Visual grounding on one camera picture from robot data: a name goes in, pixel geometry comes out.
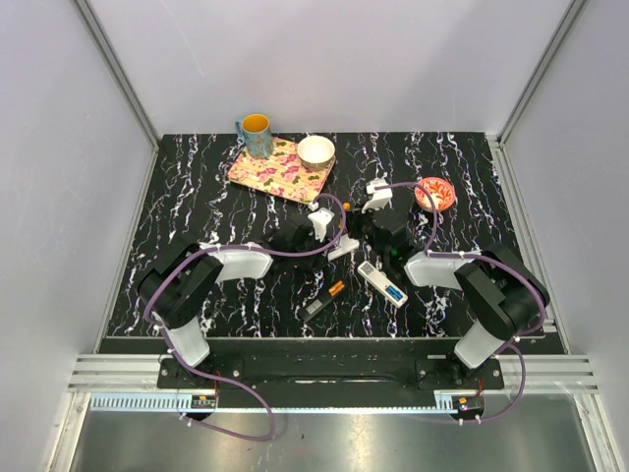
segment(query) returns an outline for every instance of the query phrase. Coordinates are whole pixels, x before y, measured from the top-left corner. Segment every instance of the white wall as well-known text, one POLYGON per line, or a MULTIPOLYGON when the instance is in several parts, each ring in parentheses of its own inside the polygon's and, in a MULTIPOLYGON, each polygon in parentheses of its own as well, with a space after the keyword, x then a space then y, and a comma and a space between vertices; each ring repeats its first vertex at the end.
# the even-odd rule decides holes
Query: white wall
POLYGON ((160 133, 498 132, 569 0, 91 0, 160 133))
POLYGON ((38 470, 150 148, 72 2, 0 9, 0 470, 38 470))
POLYGON ((590 2, 507 147, 576 353, 629 460, 629 3, 590 2))

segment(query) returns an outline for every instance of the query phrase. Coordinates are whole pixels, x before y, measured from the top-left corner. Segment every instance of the mug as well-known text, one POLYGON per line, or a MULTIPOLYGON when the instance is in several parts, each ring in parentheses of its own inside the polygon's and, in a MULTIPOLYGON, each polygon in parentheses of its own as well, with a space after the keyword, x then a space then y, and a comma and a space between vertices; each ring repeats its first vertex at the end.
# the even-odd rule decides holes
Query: mug
POLYGON ((249 115, 237 120, 236 133, 247 145, 251 157, 266 159, 273 153, 270 123, 264 115, 249 115))

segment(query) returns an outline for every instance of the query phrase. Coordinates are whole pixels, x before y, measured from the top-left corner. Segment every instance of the red patterned bowl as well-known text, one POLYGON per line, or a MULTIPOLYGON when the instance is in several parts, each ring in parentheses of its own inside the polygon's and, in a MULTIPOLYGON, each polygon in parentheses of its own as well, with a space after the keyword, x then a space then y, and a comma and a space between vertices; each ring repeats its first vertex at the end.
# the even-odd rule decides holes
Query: red patterned bowl
MULTIPOLYGON (((449 182, 439 177, 427 177, 420 180, 420 185, 430 192, 432 201, 436 205, 437 211, 449 209, 456 202, 454 187, 449 182)), ((432 211, 429 198, 420 189, 415 189, 415 200, 422 209, 432 211)))

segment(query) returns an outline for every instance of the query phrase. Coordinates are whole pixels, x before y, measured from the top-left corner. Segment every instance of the floral tray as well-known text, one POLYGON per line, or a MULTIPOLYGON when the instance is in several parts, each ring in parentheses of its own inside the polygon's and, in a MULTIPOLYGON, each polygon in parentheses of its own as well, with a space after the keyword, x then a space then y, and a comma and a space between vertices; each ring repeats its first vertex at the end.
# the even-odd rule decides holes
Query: floral tray
POLYGON ((309 204, 321 192, 333 166, 332 159, 322 170, 307 169, 297 155, 295 143, 273 138, 273 154, 269 158, 251 157, 245 148, 227 176, 231 182, 300 204, 309 204))

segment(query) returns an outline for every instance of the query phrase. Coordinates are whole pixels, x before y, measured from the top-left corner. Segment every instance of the marble surface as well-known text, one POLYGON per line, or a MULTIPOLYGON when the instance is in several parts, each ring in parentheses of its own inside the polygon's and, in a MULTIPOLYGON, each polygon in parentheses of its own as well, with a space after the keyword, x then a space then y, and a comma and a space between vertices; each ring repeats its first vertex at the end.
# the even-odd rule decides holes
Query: marble surface
MULTIPOLYGON (((457 203, 440 218, 434 250, 475 250, 501 241, 519 254, 484 134, 324 135, 334 141, 337 156, 325 192, 355 203, 364 199, 365 183, 376 177, 393 183, 439 176, 454 185, 457 203)), ((305 135, 281 136, 298 142, 305 135)), ((241 149, 235 135, 163 138, 108 336, 156 335, 142 320, 134 283, 176 234, 210 243, 248 242, 277 227, 287 214, 308 212, 305 206, 230 184, 227 172, 241 149)), ((416 241, 425 242, 429 218, 409 213, 412 192, 395 190, 392 203, 391 211, 411 214, 409 229, 416 241)), ((365 258, 379 264, 363 243, 355 254, 315 273, 217 284, 203 305, 202 328, 211 337, 415 337, 458 336, 472 324, 474 315, 453 290, 408 287, 404 307, 385 303, 355 272, 365 258), (338 279, 348 285, 346 293, 308 324, 301 322, 299 308, 338 279)))

